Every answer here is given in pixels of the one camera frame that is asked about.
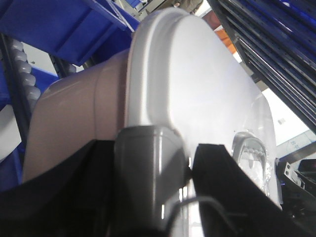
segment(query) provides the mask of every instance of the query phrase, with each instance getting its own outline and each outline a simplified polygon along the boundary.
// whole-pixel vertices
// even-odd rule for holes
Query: white plastic shell
[[[199,143],[231,152],[234,136],[249,132],[264,143],[274,172],[268,102],[202,19],[175,8],[148,16],[134,35],[127,71],[127,126],[174,129],[192,158]],[[278,204],[275,175],[269,190]]]

